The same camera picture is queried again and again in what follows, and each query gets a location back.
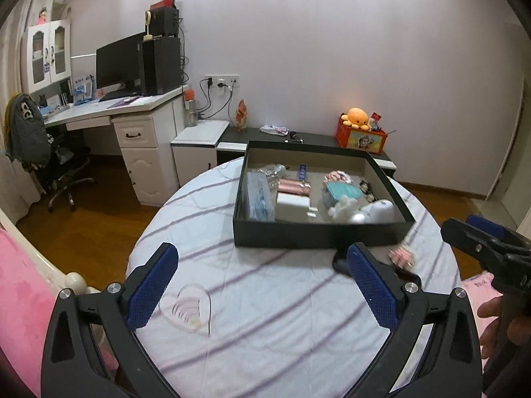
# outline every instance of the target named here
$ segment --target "open box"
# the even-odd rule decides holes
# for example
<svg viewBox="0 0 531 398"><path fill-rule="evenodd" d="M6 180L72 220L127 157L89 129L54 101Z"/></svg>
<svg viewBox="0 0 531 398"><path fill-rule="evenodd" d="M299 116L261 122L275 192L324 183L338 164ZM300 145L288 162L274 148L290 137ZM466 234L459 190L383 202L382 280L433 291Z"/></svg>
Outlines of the open box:
<svg viewBox="0 0 531 398"><path fill-rule="evenodd" d="M297 179L299 166L306 165L306 180L311 184L311 206L317 217L307 222L249 220L244 195L246 174L266 165L282 164L285 178ZM334 170L368 181L376 199L387 199L395 207L395 221L388 224L342 224L328 216L322 204L323 177ZM273 204L276 188L271 189ZM243 161L234 208L234 243L237 247L289 249L334 248L345 250L355 242L366 246L398 244L415 223L404 201L374 159L365 151L336 147L249 141Z"/></svg>

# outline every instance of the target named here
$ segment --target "metal screw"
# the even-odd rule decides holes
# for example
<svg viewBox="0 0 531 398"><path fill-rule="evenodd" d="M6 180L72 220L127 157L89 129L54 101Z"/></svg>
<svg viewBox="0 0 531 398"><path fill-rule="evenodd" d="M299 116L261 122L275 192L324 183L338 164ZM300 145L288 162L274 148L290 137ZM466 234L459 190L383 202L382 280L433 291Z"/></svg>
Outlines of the metal screw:
<svg viewBox="0 0 531 398"><path fill-rule="evenodd" d="M120 283L111 283L107 286L107 291L110 294L117 294L118 292L120 292L120 289L121 289Z"/></svg>
<svg viewBox="0 0 531 398"><path fill-rule="evenodd" d="M59 297L61 299L67 299L70 297L70 295L72 294L72 290L70 289L62 289L60 292L59 292Z"/></svg>
<svg viewBox="0 0 531 398"><path fill-rule="evenodd" d="M415 294L418 292L418 286L415 283L406 283L404 284L404 287L406 292L409 292L410 294Z"/></svg>
<svg viewBox="0 0 531 398"><path fill-rule="evenodd" d="M466 290L462 289L461 287L456 287L455 289L453 289L453 291L456 292L458 298L466 297Z"/></svg>

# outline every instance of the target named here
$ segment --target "teal lid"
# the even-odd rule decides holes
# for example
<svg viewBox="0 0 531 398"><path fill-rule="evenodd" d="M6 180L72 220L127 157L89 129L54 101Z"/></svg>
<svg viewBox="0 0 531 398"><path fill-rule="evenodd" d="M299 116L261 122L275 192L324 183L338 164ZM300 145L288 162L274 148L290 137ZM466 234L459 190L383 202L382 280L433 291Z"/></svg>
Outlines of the teal lid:
<svg viewBox="0 0 531 398"><path fill-rule="evenodd" d="M342 181L330 181L326 183L326 186L328 193L330 193L330 196L336 201L339 201L342 196L347 196L352 199L359 199L363 196L363 193L359 188Z"/></svg>

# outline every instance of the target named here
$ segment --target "human hand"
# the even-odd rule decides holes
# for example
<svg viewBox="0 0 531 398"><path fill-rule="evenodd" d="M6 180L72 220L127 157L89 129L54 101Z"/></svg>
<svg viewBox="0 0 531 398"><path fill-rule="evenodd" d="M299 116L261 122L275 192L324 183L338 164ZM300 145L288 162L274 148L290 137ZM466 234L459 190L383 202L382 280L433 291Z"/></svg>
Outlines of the human hand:
<svg viewBox="0 0 531 398"><path fill-rule="evenodd" d="M496 338L498 335L498 329L500 328L500 316L502 311L502 298L498 296L490 301L480 305L477 309L477 315L481 318L494 317L497 319L492 321L485 328L483 334L480 337L481 358L488 359L494 353L496 347ZM507 336L516 345L524 344L531 336L531 317L517 317L515 318L507 328Z"/></svg>

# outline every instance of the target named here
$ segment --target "round table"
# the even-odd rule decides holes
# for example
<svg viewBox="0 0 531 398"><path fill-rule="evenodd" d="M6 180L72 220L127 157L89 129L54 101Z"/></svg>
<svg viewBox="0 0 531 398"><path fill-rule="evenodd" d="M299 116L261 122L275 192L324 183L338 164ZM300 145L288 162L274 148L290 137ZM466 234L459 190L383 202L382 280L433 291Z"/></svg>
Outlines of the round table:
<svg viewBox="0 0 531 398"><path fill-rule="evenodd" d="M187 183L135 245L127 273L162 242L179 268L137 337L183 398L343 396L386 340L355 282L331 267L334 250L234 246L232 216L243 159ZM405 237L423 289L460 285L457 263L424 206L392 181L415 217ZM373 247L385 259L389 247ZM395 387L411 378L431 327Z"/></svg>

